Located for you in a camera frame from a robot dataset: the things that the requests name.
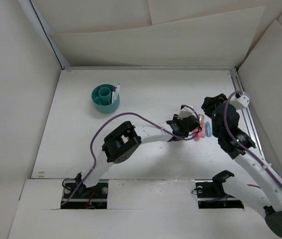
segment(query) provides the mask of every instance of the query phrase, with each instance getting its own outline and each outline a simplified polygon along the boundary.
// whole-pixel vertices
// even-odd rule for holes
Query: round teal organizer
[[[110,84],[104,84],[96,87],[91,94],[92,101],[95,108],[104,114],[114,112],[120,104],[120,94],[117,96],[116,101],[111,104],[112,93],[115,86]]]

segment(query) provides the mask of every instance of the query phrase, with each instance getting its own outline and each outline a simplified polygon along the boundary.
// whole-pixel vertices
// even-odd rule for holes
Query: white wall
[[[32,171],[59,74],[17,0],[0,0],[0,239]]]

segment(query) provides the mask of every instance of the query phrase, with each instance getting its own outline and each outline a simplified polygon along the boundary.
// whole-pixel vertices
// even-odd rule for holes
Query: metal edge
[[[233,83],[234,89],[244,91],[244,88],[241,84],[241,81],[239,79],[239,75],[238,75],[236,68],[230,70],[229,72],[230,72],[230,77],[231,77],[231,81]],[[245,124],[246,124],[248,135],[256,143],[257,148],[259,149],[259,152],[264,157],[263,150],[262,150],[262,147],[261,147],[261,144],[260,144],[260,140],[259,140],[259,137],[258,137],[258,134],[257,134],[257,131],[256,131],[255,124],[253,122],[249,107],[247,107],[246,109],[243,109],[241,111],[242,111],[242,115],[244,117],[244,121],[245,121]]]
[[[65,70],[235,70],[234,66],[74,66]]]

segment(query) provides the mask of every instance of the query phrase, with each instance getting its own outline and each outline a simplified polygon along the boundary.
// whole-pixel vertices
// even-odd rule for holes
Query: small inner cup
[[[110,89],[107,88],[107,87],[102,87],[100,90],[99,90],[99,96],[107,96],[108,94],[110,94]]]

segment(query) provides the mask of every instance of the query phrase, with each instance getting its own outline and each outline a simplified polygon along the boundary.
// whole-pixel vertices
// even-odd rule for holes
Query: pen holder
[[[95,108],[104,114],[114,112],[120,104],[120,95],[117,96],[116,101],[111,103],[112,94],[115,86],[110,84],[104,84],[96,87],[91,94],[92,101]]]

